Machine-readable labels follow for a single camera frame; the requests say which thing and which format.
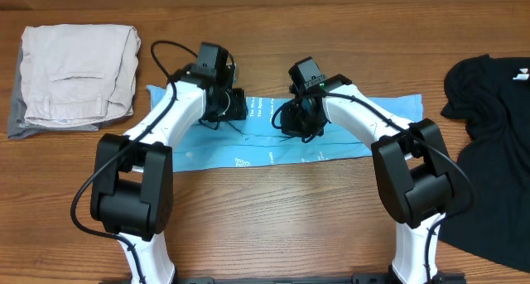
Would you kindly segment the light blue printed t-shirt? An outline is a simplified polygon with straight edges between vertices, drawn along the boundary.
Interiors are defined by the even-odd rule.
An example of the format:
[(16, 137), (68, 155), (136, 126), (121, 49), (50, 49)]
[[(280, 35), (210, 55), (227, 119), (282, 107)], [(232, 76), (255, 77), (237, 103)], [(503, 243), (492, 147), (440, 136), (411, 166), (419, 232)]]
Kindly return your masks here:
[(358, 138), (336, 124), (309, 143), (290, 138), (272, 127), (271, 118), (285, 99), (248, 97), (244, 120), (200, 124), (193, 122), (173, 149), (173, 171), (201, 171), (298, 164), (370, 156)]

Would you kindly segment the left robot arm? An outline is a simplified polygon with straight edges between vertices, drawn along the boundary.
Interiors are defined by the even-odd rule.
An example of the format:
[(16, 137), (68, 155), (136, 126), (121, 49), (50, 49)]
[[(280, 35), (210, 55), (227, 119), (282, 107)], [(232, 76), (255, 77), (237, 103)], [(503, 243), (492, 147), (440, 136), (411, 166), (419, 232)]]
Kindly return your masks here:
[(173, 206), (172, 153), (195, 123), (216, 130), (246, 118), (236, 70), (226, 49), (202, 43), (195, 62), (167, 76), (165, 95), (139, 124), (99, 140), (87, 181), (90, 214), (104, 227), (100, 236), (123, 248), (132, 283), (177, 281), (163, 233)]

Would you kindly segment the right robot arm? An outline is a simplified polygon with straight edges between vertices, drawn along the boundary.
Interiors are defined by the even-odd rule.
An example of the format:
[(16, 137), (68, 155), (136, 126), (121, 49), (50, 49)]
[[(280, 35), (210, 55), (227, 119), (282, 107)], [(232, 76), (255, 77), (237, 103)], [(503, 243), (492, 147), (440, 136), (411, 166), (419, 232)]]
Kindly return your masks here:
[(378, 195), (396, 223), (396, 252), (389, 280), (444, 283), (436, 267), (437, 234), (454, 196), (451, 162), (440, 129), (390, 113), (366, 98), (343, 75), (325, 76), (307, 57), (288, 71), (293, 99), (272, 117), (288, 137), (308, 143), (336, 124), (372, 153)]

